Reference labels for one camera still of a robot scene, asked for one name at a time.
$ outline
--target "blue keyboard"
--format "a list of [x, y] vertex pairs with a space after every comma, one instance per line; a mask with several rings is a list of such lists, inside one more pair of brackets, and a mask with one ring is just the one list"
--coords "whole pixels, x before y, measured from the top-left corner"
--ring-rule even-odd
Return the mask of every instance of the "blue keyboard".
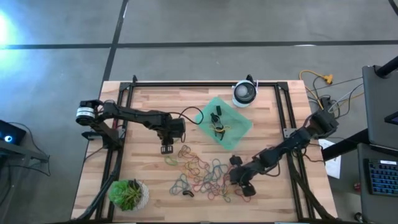
[[398, 197], [398, 162], [364, 159], [369, 193]]

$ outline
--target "wooden table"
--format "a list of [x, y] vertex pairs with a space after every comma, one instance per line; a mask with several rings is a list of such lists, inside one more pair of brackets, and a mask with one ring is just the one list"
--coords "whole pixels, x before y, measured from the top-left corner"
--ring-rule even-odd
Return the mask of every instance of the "wooden table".
[[[104, 82], [100, 100], [117, 100], [120, 82]], [[302, 81], [288, 81], [290, 97], [294, 108], [297, 126], [301, 126], [311, 113]], [[135, 87], [132, 108], [138, 110], [160, 110], [181, 112], [188, 106], [203, 109], [215, 96], [223, 99], [243, 116], [253, 122], [252, 129], [242, 138], [231, 153], [223, 149], [201, 129], [186, 120], [187, 138], [184, 144], [191, 147], [204, 161], [211, 163], [218, 158], [228, 164], [232, 154], [242, 157], [244, 163], [258, 151], [282, 142], [280, 119], [275, 99], [275, 91], [270, 87], [259, 87], [256, 99], [248, 108], [236, 108], [232, 104], [232, 91], [227, 87]], [[188, 110], [185, 115], [194, 118], [196, 110]], [[174, 156], [183, 143], [174, 144]], [[90, 142], [87, 154], [101, 147], [101, 141]], [[307, 155], [313, 160], [322, 159], [319, 147], [308, 148]], [[80, 184], [73, 207], [72, 218], [78, 217], [98, 193], [103, 175], [106, 150], [89, 158], [83, 166]], [[231, 194], [231, 203], [222, 197], [210, 201], [206, 194], [196, 193], [191, 198], [183, 195], [170, 195], [169, 189], [180, 176], [183, 160], [177, 167], [169, 166], [160, 154], [160, 140], [154, 131], [141, 124], [129, 123], [120, 179], [137, 179], [149, 188], [150, 199], [143, 210], [122, 212], [115, 208], [114, 222], [288, 222], [296, 221], [297, 216], [292, 196], [289, 170], [286, 158], [280, 161], [280, 176], [257, 175], [253, 178], [257, 194], [249, 203]], [[325, 166], [321, 162], [310, 162], [304, 158], [308, 181], [312, 192], [327, 211], [336, 217], [335, 204], [331, 194]], [[306, 217], [303, 193], [300, 199]], [[106, 198], [104, 215], [108, 211]]]

